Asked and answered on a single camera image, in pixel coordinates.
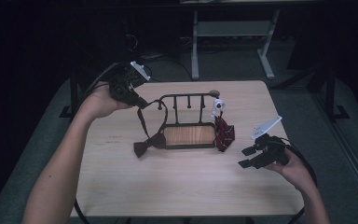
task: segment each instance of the table top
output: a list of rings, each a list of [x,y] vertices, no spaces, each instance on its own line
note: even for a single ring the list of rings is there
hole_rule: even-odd
[[[165,94],[220,92],[226,102],[223,118],[235,126],[236,140],[226,150],[215,148],[149,148],[141,158],[134,142],[147,139],[137,108],[116,111],[95,120],[90,129],[80,172],[77,200],[85,216],[195,217],[292,215],[303,206],[300,193],[282,176],[266,169],[242,169],[251,159],[241,151],[254,144],[253,128],[278,114],[261,81],[145,83],[136,91],[151,102]],[[200,99],[178,98],[179,122],[198,122]],[[174,123],[172,100],[168,123]],[[205,97],[203,122],[213,122],[213,98]],[[152,135],[164,110],[144,109]],[[279,122],[270,135],[286,137]]]

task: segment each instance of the red cloth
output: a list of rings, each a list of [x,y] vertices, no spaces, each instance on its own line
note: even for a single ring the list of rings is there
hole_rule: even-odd
[[[219,148],[219,151],[224,152],[235,140],[235,131],[234,125],[227,125],[222,115],[223,113],[220,112],[220,116],[214,116],[214,125],[216,127],[214,144]]]

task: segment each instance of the desk leg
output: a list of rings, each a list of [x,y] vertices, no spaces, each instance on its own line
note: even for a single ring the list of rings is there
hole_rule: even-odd
[[[198,35],[198,12],[194,12],[194,22],[193,22],[193,51],[191,52],[191,78],[193,80],[198,80],[200,78],[199,74],[199,57],[197,55],[197,35]]]
[[[268,79],[275,78],[271,66],[269,65],[269,60],[267,59],[267,52],[269,50],[269,43],[271,42],[272,36],[274,34],[275,26],[277,24],[277,20],[279,17],[279,13],[281,11],[279,9],[275,10],[274,15],[272,16],[271,22],[269,23],[269,27],[266,34],[266,43],[264,44],[262,49],[258,49],[258,57],[260,58],[261,63],[263,64],[264,71]]]

